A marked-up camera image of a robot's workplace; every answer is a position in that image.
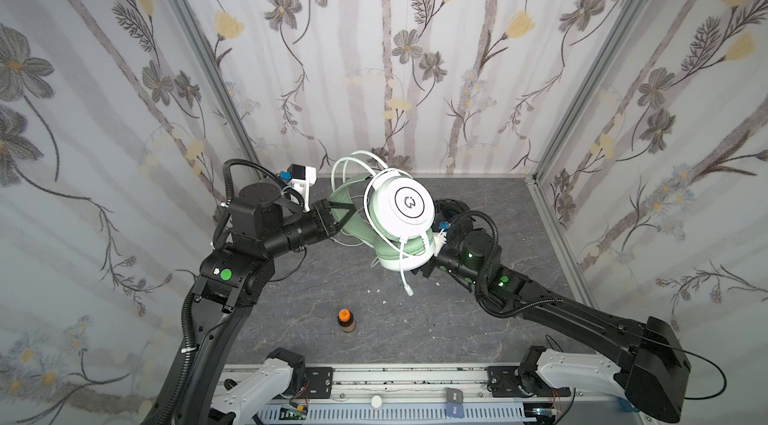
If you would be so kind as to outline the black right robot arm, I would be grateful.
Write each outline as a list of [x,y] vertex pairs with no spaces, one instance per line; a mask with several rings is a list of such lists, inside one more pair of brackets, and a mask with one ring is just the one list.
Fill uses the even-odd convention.
[[437,201],[432,230],[445,243],[423,266],[424,276],[440,269],[471,292],[488,315],[533,321],[591,348],[614,368],[607,377],[608,393],[657,420],[681,420],[691,398],[687,386],[694,355],[683,349],[669,323],[610,315],[503,265],[495,222],[461,201]]

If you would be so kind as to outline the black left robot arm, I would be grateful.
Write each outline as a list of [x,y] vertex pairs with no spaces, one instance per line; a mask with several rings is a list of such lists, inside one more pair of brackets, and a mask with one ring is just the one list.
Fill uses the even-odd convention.
[[182,341],[147,424],[245,424],[306,385],[304,358],[278,348],[247,379],[215,393],[237,335],[276,280],[276,258],[337,235],[356,208],[327,199],[308,205],[278,175],[244,159],[226,161],[223,178],[213,250],[184,299]]

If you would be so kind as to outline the black wired headphones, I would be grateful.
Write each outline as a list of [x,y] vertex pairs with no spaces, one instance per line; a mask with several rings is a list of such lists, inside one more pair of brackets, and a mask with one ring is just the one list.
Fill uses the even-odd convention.
[[433,232],[442,230],[441,223],[448,223],[454,216],[469,210],[469,206],[466,203],[456,199],[434,200],[433,205],[435,209],[435,218],[431,227]]

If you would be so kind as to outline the mint green wired headphones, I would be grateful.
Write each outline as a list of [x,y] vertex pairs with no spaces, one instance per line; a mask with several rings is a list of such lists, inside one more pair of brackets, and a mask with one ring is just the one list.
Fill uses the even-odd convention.
[[433,232],[433,199],[410,173],[390,167],[372,152],[359,150],[331,169],[330,201],[341,233],[375,252],[382,268],[399,274],[405,293],[414,294],[406,274],[426,264],[446,243]]

